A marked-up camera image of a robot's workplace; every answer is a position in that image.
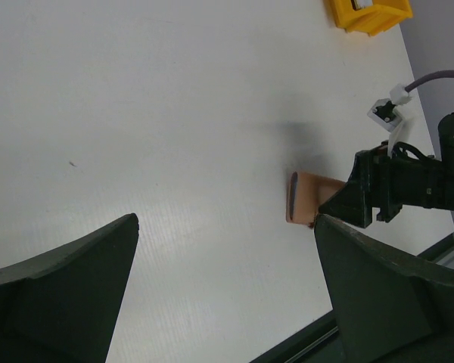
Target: white connector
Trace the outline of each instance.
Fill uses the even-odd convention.
[[[390,100],[393,104],[399,106],[401,104],[408,104],[412,97],[406,91],[406,85],[399,83],[390,91]]]
[[[379,116],[380,113],[378,112],[378,109],[380,107],[386,106],[389,101],[390,100],[388,98],[385,98],[383,100],[378,100],[377,102],[375,102],[375,104],[368,112],[368,117],[373,119],[378,125],[386,129],[388,132],[392,132],[402,122],[400,113],[397,110],[393,110],[393,115],[395,117],[382,119]]]

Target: copper object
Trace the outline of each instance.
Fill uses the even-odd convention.
[[[335,195],[344,184],[343,181],[308,172],[294,172],[289,183],[286,220],[314,227],[319,206]]]

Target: yellow plastic container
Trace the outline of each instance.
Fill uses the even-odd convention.
[[[352,0],[329,0],[334,22],[347,32],[376,36],[413,16],[409,0],[373,0],[373,5],[355,10]]]

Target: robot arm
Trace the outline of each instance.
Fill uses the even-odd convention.
[[[391,156],[387,142],[360,151],[348,182],[319,212],[366,228],[372,223],[372,208],[380,209],[377,220],[383,222],[390,222],[404,204],[454,210],[454,113],[440,122],[439,136],[442,161],[402,142],[395,144]]]

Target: cable connector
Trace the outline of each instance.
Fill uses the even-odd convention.
[[[392,132],[403,120],[402,115],[396,110],[396,105],[388,98],[375,102],[368,112],[368,117],[388,132]]]
[[[406,91],[406,85],[399,83],[390,91],[390,99],[396,106],[408,104],[412,100],[412,96]]]

